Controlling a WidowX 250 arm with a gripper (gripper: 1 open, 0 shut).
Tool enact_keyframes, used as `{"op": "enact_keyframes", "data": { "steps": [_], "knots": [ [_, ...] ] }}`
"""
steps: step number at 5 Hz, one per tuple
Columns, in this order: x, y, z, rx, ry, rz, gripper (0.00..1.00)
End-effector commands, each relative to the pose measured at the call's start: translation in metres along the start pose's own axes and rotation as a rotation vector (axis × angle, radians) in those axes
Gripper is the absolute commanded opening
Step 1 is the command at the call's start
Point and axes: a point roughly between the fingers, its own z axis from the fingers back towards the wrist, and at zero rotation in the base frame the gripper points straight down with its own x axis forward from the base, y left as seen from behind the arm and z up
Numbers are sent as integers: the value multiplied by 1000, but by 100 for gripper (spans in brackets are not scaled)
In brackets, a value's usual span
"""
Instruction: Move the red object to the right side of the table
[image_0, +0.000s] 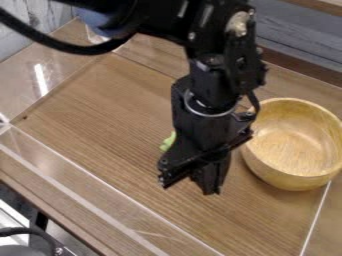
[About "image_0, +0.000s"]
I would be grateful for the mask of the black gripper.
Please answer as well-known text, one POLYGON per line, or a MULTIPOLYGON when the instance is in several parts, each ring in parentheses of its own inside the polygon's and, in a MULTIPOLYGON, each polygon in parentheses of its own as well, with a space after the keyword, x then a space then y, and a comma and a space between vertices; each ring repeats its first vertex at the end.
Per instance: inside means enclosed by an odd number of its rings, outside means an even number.
POLYGON ((234 108, 214 112, 198 104, 186 76, 172 87, 177 139, 164 153, 158 181, 165 189, 189 178, 205 195, 220 194, 232 164, 232 151, 253 137, 256 114, 234 108))

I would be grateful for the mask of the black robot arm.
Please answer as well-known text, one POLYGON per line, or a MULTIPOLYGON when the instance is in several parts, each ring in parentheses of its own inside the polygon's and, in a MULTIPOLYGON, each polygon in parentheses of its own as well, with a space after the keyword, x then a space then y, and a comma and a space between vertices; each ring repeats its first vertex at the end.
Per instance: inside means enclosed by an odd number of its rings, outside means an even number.
POLYGON ((253 138, 254 90, 266 84, 249 0, 54 1, 78 8, 103 36, 142 33, 184 48, 189 73, 172 86, 176 141, 158 162, 160 182, 169 188, 189 178, 204 194, 218 194, 232 151, 253 138))

